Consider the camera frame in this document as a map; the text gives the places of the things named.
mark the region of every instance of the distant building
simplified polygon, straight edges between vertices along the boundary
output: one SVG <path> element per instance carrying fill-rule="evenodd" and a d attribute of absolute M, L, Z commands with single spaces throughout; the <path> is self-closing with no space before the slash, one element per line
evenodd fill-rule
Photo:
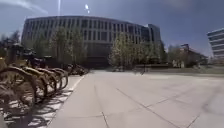
<path fill-rule="evenodd" d="M 41 34 L 50 39 L 52 32 L 64 27 L 69 34 L 78 28 L 83 35 L 90 62 L 108 62 L 110 47 L 119 33 L 125 34 L 133 43 L 160 42 L 159 27 L 148 24 L 146 27 L 126 21 L 90 16 L 52 16 L 30 18 L 25 21 L 22 41 L 34 41 Z"/>
<path fill-rule="evenodd" d="M 185 60 L 181 62 L 182 67 L 193 66 L 196 64 L 207 64 L 208 57 L 191 49 L 189 44 L 181 45 L 181 50 L 185 53 Z"/>
<path fill-rule="evenodd" d="M 214 57 L 224 59 L 224 28 L 209 32 L 207 34 L 211 44 Z"/>

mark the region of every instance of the blue sky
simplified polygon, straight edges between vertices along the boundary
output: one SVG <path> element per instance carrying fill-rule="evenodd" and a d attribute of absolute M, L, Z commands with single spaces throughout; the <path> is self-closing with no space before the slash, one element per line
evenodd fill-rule
<path fill-rule="evenodd" d="M 206 34 L 224 28 L 223 5 L 223 0 L 61 0 L 60 14 L 152 23 L 160 27 L 166 46 L 188 43 L 210 56 Z M 28 17 L 57 14 L 58 0 L 0 0 L 0 34 L 22 30 Z"/>

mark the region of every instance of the roof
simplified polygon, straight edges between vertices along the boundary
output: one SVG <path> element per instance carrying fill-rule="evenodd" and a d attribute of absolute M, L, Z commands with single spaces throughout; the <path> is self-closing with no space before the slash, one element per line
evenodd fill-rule
<path fill-rule="evenodd" d="M 137 23 L 132 23 L 132 22 L 129 22 L 129 21 L 123 21 L 123 20 L 118 20 L 118 19 L 113 19 L 113 18 L 105 18 L 105 17 L 97 17 L 97 16 L 81 16 L 81 15 L 64 15 L 64 16 L 34 17 L 34 18 L 27 18 L 27 20 L 36 20 L 36 19 L 45 19 L 45 18 L 53 18 L 53 19 L 56 19 L 56 18 L 60 18 L 60 17 L 62 17 L 62 18 L 66 18 L 66 17 L 95 18 L 95 19 L 102 19 L 102 20 L 111 20 L 111 21 L 115 21 L 115 22 L 123 22 L 123 23 L 127 23 L 127 24 L 133 24 L 133 25 L 138 25 L 138 26 L 145 27 L 144 25 L 137 24 Z"/>
<path fill-rule="evenodd" d="M 216 30 L 214 30 L 214 31 L 208 32 L 207 34 L 210 34 L 210 33 L 213 33 L 213 32 L 219 32 L 219 31 L 222 31 L 222 30 L 224 30 L 224 28 L 216 29 Z"/>

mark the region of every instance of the concrete pavement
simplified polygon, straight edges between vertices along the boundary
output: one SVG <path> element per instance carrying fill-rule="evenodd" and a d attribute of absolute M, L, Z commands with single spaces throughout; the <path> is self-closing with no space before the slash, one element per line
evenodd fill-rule
<path fill-rule="evenodd" d="M 223 128 L 224 80 L 95 71 L 48 128 Z"/>

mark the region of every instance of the white building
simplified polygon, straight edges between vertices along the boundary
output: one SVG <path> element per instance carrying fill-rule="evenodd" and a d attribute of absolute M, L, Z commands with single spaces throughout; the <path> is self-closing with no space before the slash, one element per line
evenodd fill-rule
<path fill-rule="evenodd" d="M 224 58 L 224 28 L 209 32 L 208 39 L 215 58 Z"/>

